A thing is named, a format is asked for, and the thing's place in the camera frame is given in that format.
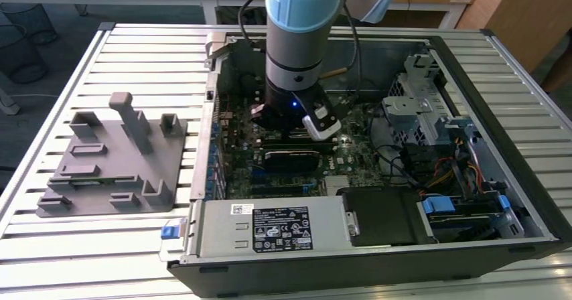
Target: yellow wire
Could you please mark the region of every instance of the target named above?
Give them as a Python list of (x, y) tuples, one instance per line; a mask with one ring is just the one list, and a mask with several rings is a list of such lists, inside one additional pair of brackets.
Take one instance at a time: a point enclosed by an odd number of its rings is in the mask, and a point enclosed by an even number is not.
[(441, 183), (443, 181), (445, 181), (451, 176), (453, 175), (453, 171), (448, 171), (440, 178), (437, 178), (429, 185), (428, 187), (431, 188), (432, 186), (437, 185), (439, 183)]

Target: floor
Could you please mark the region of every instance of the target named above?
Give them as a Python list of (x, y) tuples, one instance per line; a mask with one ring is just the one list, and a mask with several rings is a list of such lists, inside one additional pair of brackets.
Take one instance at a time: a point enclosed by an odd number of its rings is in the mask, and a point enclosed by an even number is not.
[[(9, 95), (60, 94), (96, 33), (99, 23), (103, 21), (187, 24), (205, 22), (200, 7), (89, 5), (87, 17), (77, 15), (72, 5), (45, 5), (45, 11), (60, 36), (52, 44), (39, 48), (51, 71), (40, 81), (25, 85), (11, 83), (0, 74), (0, 85)], [(7, 19), (0, 15), (0, 24), (5, 23), (8, 23)], [(541, 80), (547, 75), (559, 52), (561, 53), (565, 49), (567, 42), (568, 40), (560, 42), (557, 49), (535, 71), (536, 80)], [(563, 88), (551, 94), (551, 97), (557, 101), (567, 115), (572, 117), (572, 87)], [(0, 114), (1, 134), (11, 134), (11, 136), (0, 136), (0, 147), (3, 147), (0, 149), (0, 167), (17, 167), (55, 100), (55, 98), (44, 96), (17, 97), (20, 114), (11, 117)], [(9, 172), (0, 171), (0, 192), (7, 186), (11, 175)]]

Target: sticker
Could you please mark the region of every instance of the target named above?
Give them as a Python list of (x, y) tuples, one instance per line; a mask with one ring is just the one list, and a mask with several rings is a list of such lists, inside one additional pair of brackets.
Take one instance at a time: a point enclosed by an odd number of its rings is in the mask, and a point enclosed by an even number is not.
[(251, 215), (253, 204), (232, 204), (231, 215)]
[(256, 253), (313, 249), (311, 216), (307, 206), (263, 208), (251, 210), (251, 212)]

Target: motherboard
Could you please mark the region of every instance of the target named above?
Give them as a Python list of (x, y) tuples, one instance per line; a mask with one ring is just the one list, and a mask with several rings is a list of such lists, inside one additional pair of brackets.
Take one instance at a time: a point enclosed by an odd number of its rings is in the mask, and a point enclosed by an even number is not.
[[(323, 142), (311, 140), (305, 129), (288, 138), (251, 121), (249, 107), (261, 98), (221, 97), (221, 126), (227, 199), (283, 198), (335, 195), (337, 188), (381, 186), (384, 177), (368, 137), (372, 104), (356, 105), (343, 120), (341, 130)], [(297, 165), (281, 155), (308, 154)], [(264, 159), (277, 158), (276, 171), (264, 168)]]

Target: red wire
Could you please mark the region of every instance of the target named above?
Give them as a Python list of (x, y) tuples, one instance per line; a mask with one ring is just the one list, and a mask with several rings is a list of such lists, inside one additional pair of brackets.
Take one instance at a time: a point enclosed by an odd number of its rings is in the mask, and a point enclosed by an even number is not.
[(439, 164), (440, 164), (440, 162), (441, 162), (441, 161), (448, 161), (449, 159), (453, 159), (453, 157), (444, 157), (444, 158), (440, 158), (440, 159), (437, 160), (437, 163), (435, 164), (435, 173), (432, 174), (432, 176), (433, 176), (433, 177), (436, 177), (436, 176), (437, 176), (437, 173), (439, 173)]

